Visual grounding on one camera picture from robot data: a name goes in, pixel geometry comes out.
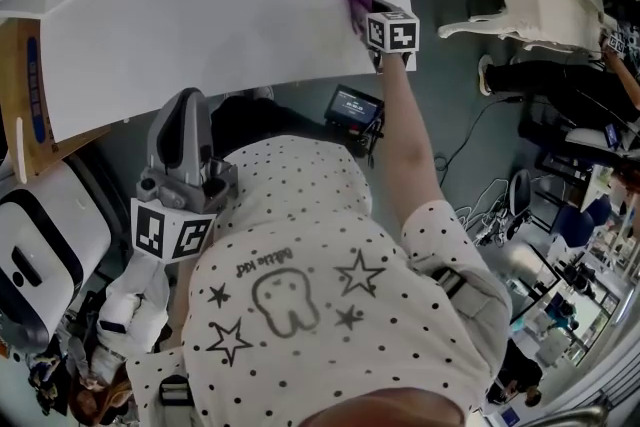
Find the concrete floor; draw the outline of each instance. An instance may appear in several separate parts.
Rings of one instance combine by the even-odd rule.
[[[434,153],[449,156],[462,143],[480,110],[495,100],[483,97],[478,91],[478,59],[488,52],[496,64],[503,64],[513,55],[514,47],[494,36],[461,33],[443,40],[436,33],[439,25],[465,20],[471,14],[496,12],[500,0],[411,2],[421,21],[421,50],[418,71],[410,74],[410,80]],[[374,75],[282,84],[275,86],[275,96],[279,104],[323,122],[324,110],[338,84],[381,97]],[[212,99],[212,106],[219,101],[219,98]],[[518,137],[521,115],[521,104],[499,104],[484,114],[469,144],[451,165],[444,183],[445,196],[454,207],[473,205],[494,178],[509,178],[515,167],[532,166],[537,149]],[[146,131],[153,116],[149,113],[127,124],[116,124],[111,133],[98,142],[127,194],[134,193],[135,182],[144,167]],[[389,206],[380,158],[376,160],[378,166],[373,170],[361,162],[374,195],[373,217],[397,235],[400,227]],[[496,186],[480,208],[488,208],[500,192]]]

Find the star print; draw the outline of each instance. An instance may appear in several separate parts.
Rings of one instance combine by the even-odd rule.
[[[338,320],[338,322],[336,322],[335,325],[341,326],[344,324],[349,328],[349,331],[353,331],[353,325],[356,322],[360,322],[361,320],[364,320],[362,317],[356,317],[356,315],[353,313],[353,310],[355,310],[355,308],[356,308],[355,305],[351,306],[351,308],[349,308],[346,313],[340,310],[336,310],[336,313],[340,317],[340,320]]]
[[[215,301],[218,303],[218,308],[222,308],[222,303],[226,303],[231,298],[229,294],[224,293],[224,287],[226,285],[227,285],[226,283],[223,283],[219,289],[209,287],[209,289],[211,290],[211,293],[213,294],[213,297],[209,299],[207,302],[210,303],[212,301]]]
[[[233,360],[236,357],[236,351],[240,349],[248,349],[249,347],[253,347],[249,342],[240,338],[240,321],[242,318],[238,319],[235,326],[233,326],[230,330],[226,330],[221,325],[213,323],[213,327],[216,328],[218,332],[218,336],[220,340],[214,343],[211,347],[207,349],[207,351],[224,351],[229,360],[229,366],[233,366]]]
[[[386,271],[384,267],[367,268],[364,264],[364,257],[362,256],[362,250],[358,250],[358,256],[353,264],[353,267],[334,267],[340,274],[347,278],[347,284],[342,291],[344,297],[351,291],[360,287],[372,297],[375,297],[375,285],[371,283],[371,280],[378,274]]]

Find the small monitor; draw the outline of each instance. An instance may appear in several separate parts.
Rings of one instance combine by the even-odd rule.
[[[332,123],[362,131],[380,116],[383,105],[382,100],[339,85],[324,117]]]

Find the white t-shirt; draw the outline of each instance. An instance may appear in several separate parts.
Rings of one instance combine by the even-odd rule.
[[[227,160],[240,194],[193,273],[183,346],[127,365],[143,425],[160,424],[173,373],[215,427],[298,425],[386,388],[435,392],[465,416],[483,402],[511,306],[447,202],[416,210],[399,245],[369,218],[342,146],[277,137]],[[472,290],[456,305],[410,264],[450,267]]]

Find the tooth graphic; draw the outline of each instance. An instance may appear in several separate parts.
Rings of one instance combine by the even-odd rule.
[[[298,329],[310,331],[320,322],[311,301],[311,286],[298,269],[278,269],[253,284],[253,302],[265,316],[269,329],[280,338],[291,338]]]

